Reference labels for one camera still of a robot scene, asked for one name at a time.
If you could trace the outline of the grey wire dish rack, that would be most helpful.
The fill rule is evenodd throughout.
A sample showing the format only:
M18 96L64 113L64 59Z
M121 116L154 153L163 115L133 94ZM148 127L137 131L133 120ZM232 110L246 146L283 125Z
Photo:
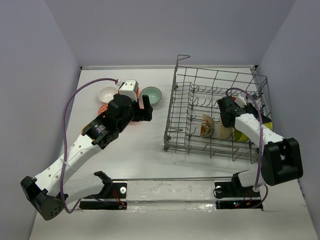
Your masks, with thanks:
M261 113L271 118L268 78L259 75L255 66L248 71L218 69L213 66L187 66L189 55L176 58L169 108L164 132L164 149L209 157L227 157L235 160L258 160L258 146L247 140L237 142L234 133L218 140L220 109L217 100L241 95L246 102L256 101ZM201 137L202 114L211 116L215 131L210 137Z

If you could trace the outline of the beige painted ceramic bowl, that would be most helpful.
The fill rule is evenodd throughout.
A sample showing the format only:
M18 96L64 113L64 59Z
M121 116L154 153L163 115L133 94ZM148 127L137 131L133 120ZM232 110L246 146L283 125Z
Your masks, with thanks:
M203 138L210 137L210 136L212 136L214 131L215 131L214 119L207 114L202 114L201 126L200 126L200 136Z

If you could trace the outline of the lime green bowl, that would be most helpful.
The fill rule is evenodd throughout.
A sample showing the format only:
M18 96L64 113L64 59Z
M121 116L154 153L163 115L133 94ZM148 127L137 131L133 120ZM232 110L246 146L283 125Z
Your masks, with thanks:
M241 131L234 129L233 138L236 142L246 142L249 138Z
M269 122L263 121L263 125L266 126L268 129L270 129L271 131L273 130L273 122L272 121L269 121Z

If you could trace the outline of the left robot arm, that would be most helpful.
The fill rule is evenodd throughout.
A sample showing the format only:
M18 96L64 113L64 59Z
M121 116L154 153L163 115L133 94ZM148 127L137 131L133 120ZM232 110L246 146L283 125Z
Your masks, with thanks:
M107 110L86 125L70 148L35 177L26 176L20 183L27 200L46 221L52 220L67 205L85 197L104 198L113 191L113 181L97 171L80 181L70 178L93 156L105 149L131 122L151 121L153 108L148 95L138 101L115 94Z

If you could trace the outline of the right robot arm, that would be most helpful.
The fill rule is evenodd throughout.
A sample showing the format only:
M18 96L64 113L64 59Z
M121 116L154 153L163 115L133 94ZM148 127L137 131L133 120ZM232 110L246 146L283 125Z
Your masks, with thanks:
M262 115L251 103L239 106L231 96L217 101L222 125L246 135L258 146L258 167L232 176L230 190L242 196L249 187L275 186L303 176L300 145L295 138L284 138L265 123L271 119Z

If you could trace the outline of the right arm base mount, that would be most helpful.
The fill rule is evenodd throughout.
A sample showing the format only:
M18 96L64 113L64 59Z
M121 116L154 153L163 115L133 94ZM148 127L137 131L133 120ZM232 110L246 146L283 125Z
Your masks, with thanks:
M232 175L230 180L214 183L213 196L218 210L263 209L260 190L255 188L256 171L245 170Z

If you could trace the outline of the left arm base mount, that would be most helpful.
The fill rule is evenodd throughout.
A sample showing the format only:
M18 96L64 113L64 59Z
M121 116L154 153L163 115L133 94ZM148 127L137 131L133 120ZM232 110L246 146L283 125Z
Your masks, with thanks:
M103 187L99 193L83 198L78 207L81 210L127 210L128 183L113 181L102 171L95 172L94 175L100 179Z

